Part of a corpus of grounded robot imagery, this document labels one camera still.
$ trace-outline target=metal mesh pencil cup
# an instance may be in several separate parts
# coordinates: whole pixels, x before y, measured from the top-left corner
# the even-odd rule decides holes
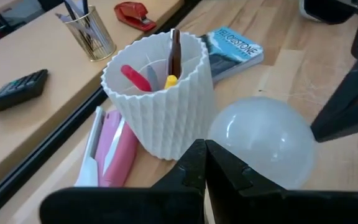
[[[144,37],[118,52],[103,70],[102,87],[151,155],[178,160],[195,139],[207,137],[215,115],[214,91],[205,43],[180,34],[181,75],[166,90],[144,92],[121,72],[128,64],[147,78],[151,66],[160,89],[167,79],[170,34]]]
[[[91,62],[103,60],[112,55],[116,50],[116,45],[112,41],[94,6],[89,6],[89,13],[87,15],[65,24]],[[84,32],[83,29],[87,29],[91,35]]]

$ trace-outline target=pink hair straightener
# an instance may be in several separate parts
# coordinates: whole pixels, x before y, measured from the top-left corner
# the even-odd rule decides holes
[[[117,110],[96,109],[76,187],[122,187],[138,140]]]

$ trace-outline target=red stapler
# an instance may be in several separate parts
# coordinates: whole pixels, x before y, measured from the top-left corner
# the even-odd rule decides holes
[[[116,12],[118,20],[144,32],[156,26],[154,21],[146,18],[148,12],[142,3],[123,2],[114,7],[114,12]]]

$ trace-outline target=yellow pen cap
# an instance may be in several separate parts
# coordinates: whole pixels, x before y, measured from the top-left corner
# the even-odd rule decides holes
[[[169,75],[167,77],[167,82],[165,82],[165,87],[164,90],[166,90],[167,88],[170,88],[171,86],[174,86],[177,84],[178,78],[174,75]]]

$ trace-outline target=book cover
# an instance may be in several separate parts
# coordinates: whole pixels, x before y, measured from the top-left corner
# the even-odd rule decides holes
[[[263,60],[263,48],[260,45],[228,27],[218,28],[200,38],[209,51],[213,80],[222,79],[225,73],[235,67],[246,69],[251,66],[247,66],[247,63],[257,57]]]

